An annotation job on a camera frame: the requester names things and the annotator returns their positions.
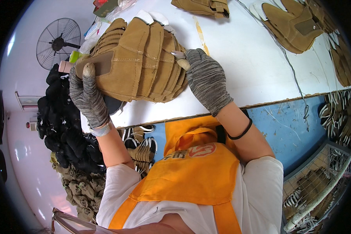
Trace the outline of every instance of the logo on apron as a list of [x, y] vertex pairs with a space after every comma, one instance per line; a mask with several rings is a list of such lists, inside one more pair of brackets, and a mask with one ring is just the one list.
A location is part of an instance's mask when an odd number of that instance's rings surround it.
[[189, 148], [190, 157], [204, 157], [214, 153], [216, 151], [216, 145], [214, 143], [198, 145]]

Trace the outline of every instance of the cardboard box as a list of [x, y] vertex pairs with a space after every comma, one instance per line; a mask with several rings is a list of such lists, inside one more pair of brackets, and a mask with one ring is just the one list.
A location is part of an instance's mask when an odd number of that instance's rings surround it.
[[95, 7], [94, 14], [98, 17], [105, 17], [108, 13], [112, 12], [118, 6], [117, 0], [108, 0], [99, 9]]

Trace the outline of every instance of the cable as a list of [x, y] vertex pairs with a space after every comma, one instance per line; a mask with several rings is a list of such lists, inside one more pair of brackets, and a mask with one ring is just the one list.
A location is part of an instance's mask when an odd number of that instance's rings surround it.
[[[250, 12], [250, 10], [246, 7], [245, 4], [243, 4], [243, 3], [242, 3], [241, 1], [239, 1], [239, 0], [236, 0], [236, 1], [237, 1], [237, 2], [238, 2], [254, 19], [256, 19], [256, 17], [252, 14], [252, 12]], [[295, 70], [294, 70], [293, 66], [291, 65], [291, 63], [290, 63], [289, 58], [287, 57], [287, 54], [286, 54], [286, 51], [285, 51], [284, 47], [281, 46], [281, 44], [279, 44], [279, 42], [277, 41], [276, 36], [273, 34], [273, 32], [272, 32], [265, 24], [263, 24], [263, 26], [267, 29], [267, 31], [269, 32], [269, 34], [272, 36], [272, 38], [273, 38], [274, 42], [276, 43], [276, 45], [281, 49], [283, 55], [285, 56], [285, 59], [286, 59], [287, 63], [289, 64], [289, 66], [290, 66], [290, 68], [291, 68], [291, 70], [292, 70], [292, 72], [293, 72], [293, 76], [294, 76], [294, 80], [295, 80], [296, 86], [298, 87], [300, 96], [302, 97], [302, 100], [304, 101], [305, 107], [304, 107], [304, 117], [303, 117], [303, 119], [304, 119], [304, 123], [305, 123], [306, 126], [307, 126], [307, 131], [309, 132], [309, 124], [308, 124], [308, 119], [307, 119], [308, 116], [309, 116], [309, 114], [308, 114], [309, 106], [307, 105], [307, 102], [306, 102], [306, 100], [305, 100], [305, 98], [304, 98], [304, 96], [303, 96], [303, 92], [302, 92], [302, 90], [300, 89], [298, 80], [296, 79]]]

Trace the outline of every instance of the white t-shirt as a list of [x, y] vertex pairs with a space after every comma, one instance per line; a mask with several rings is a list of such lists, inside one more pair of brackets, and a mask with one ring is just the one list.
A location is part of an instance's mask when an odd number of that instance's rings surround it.
[[[113, 215], [140, 182], [138, 172], [124, 164], [108, 167], [103, 199], [96, 216], [108, 228]], [[282, 215], [283, 166], [272, 157], [261, 157], [238, 166], [231, 201], [243, 234], [279, 233]], [[176, 201], [141, 201], [123, 228], [159, 222], [165, 214], [177, 213], [196, 234], [217, 234], [213, 207]]]

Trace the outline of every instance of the wristband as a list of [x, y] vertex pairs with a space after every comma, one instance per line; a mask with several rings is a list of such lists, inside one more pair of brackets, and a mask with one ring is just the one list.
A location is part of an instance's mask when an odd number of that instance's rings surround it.
[[90, 126], [89, 123], [87, 123], [87, 126], [90, 129], [91, 134], [94, 135], [95, 137], [105, 136], [113, 129], [113, 123], [109, 117], [108, 117], [107, 123], [105, 125], [103, 125], [102, 128], [94, 129]]
[[242, 134], [240, 134], [240, 135], [237, 136], [237, 137], [232, 137], [232, 136], [230, 136], [230, 135], [228, 134], [228, 137], [229, 137], [230, 139], [232, 139], [232, 140], [238, 140], [239, 138], [243, 137], [243, 136], [248, 132], [248, 130], [251, 128], [251, 126], [252, 126], [252, 119], [249, 118], [249, 120], [250, 120], [250, 123], [248, 124], [247, 128], [243, 131]]

